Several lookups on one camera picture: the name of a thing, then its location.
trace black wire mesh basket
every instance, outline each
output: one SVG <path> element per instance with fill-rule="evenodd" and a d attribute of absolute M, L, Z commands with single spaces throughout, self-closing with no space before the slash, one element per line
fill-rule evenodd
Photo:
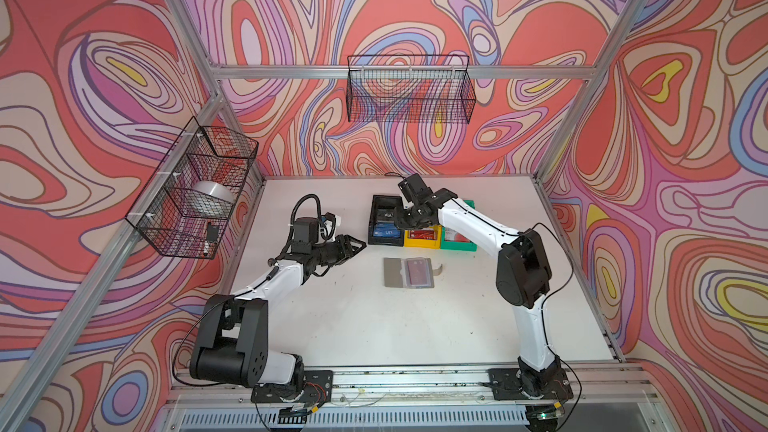
<path fill-rule="evenodd" d="M 347 57 L 350 122 L 469 123 L 475 88 L 466 54 Z"/>
<path fill-rule="evenodd" d="M 197 124 L 189 146 L 147 210 L 138 220 L 126 219 L 160 255 L 213 259 L 258 147 L 240 132 Z M 216 187 L 216 195 L 211 195 L 211 187 Z"/>

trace black bracket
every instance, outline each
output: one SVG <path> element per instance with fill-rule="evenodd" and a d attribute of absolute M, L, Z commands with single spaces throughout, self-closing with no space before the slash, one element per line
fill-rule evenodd
<path fill-rule="evenodd" d="M 333 370 L 305 370 L 302 380 L 302 394 L 295 399 L 290 397 L 285 386 L 281 384 L 259 384 L 254 387 L 250 395 L 250 401 L 254 404 L 291 404 L 291 400 L 296 400 L 297 404 L 314 404 L 315 402 L 326 402 L 331 400 L 331 389 L 333 388 Z"/>
<path fill-rule="evenodd" d="M 488 387 L 493 390 L 494 400 L 531 400 L 523 394 L 522 384 L 518 374 L 519 368 L 489 369 Z M 559 369 L 549 381 L 546 389 L 542 391 L 543 397 L 539 400 L 559 400 L 564 402 L 574 398 L 571 383 L 565 370 Z"/>

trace white table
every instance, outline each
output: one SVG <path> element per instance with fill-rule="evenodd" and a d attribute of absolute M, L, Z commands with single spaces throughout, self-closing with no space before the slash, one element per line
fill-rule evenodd
<path fill-rule="evenodd" d="M 320 197 L 322 212 L 342 217 L 338 233 L 367 242 L 373 194 L 397 195 L 399 179 L 270 179 L 256 212 L 233 291 L 264 275 L 266 260 L 280 253 L 290 212 L 305 194 Z M 426 178 L 473 199 L 480 212 L 525 230 L 552 227 L 528 177 Z M 314 201 L 298 216 L 314 216 Z M 552 266 L 554 291 L 571 266 L 560 245 L 541 227 Z M 434 289 L 384 287 L 382 258 L 429 257 L 442 274 Z M 270 303 L 270 348 L 300 354 L 312 367 L 353 365 L 481 364 L 514 362 L 520 338 L 512 306 L 496 291 L 496 257 L 439 249 L 369 245 L 323 278 L 310 279 L 282 303 Z M 611 360 L 581 287 L 574 279 L 546 303 L 547 332 L 566 361 Z"/>

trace robotic arm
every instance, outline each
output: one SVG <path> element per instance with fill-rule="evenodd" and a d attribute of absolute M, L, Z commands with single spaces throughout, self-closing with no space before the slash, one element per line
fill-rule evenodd
<path fill-rule="evenodd" d="M 317 202 L 317 217 L 297 219 L 296 212 L 308 199 Z M 333 214 L 320 215 L 320 199 L 314 194 L 299 200 L 291 214 L 286 245 L 269 261 L 272 269 L 232 295 L 214 295 L 207 301 L 190 361 L 192 378 L 247 388 L 283 385 L 285 398 L 293 398 L 304 389 L 302 358 L 269 350 L 268 306 L 310 276 L 322 277 L 332 266 L 345 263 L 366 247 L 350 235 L 336 235 L 339 223 L 340 218 Z M 318 267 L 326 269 L 318 274 Z"/>
<path fill-rule="evenodd" d="M 447 189 L 433 192 L 413 174 L 398 184 L 411 207 L 395 211 L 398 229 L 423 229 L 441 224 L 454 229 L 497 257 L 496 289 L 514 306 L 522 340 L 518 365 L 522 392 L 540 398 L 561 370 L 560 359 L 552 353 L 544 336 L 542 305 L 549 292 L 552 270 L 542 238 L 533 229 L 520 232 L 497 223 L 469 207 Z"/>

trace black mounting plate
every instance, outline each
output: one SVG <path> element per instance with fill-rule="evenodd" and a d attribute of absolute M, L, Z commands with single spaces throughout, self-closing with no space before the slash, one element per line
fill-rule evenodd
<path fill-rule="evenodd" d="M 531 400 L 520 390 L 519 371 L 518 368 L 488 369 L 488 378 L 494 400 Z M 565 370 L 558 370 L 550 381 L 550 385 L 551 387 L 544 392 L 544 396 L 538 400 L 560 400 L 562 402 L 574 398 L 574 392 L 571 390 L 571 384 L 568 382 Z"/>
<path fill-rule="evenodd" d="M 315 402 L 331 400 L 333 370 L 304 370 L 304 381 L 304 392 L 301 397 L 297 398 L 296 404 L 314 404 Z M 307 382 L 320 386 L 325 391 L 325 395 L 323 396 L 317 388 L 307 384 Z M 277 389 L 272 384 L 254 387 L 250 401 L 254 404 L 293 404 L 293 402 L 281 399 L 277 394 Z"/>

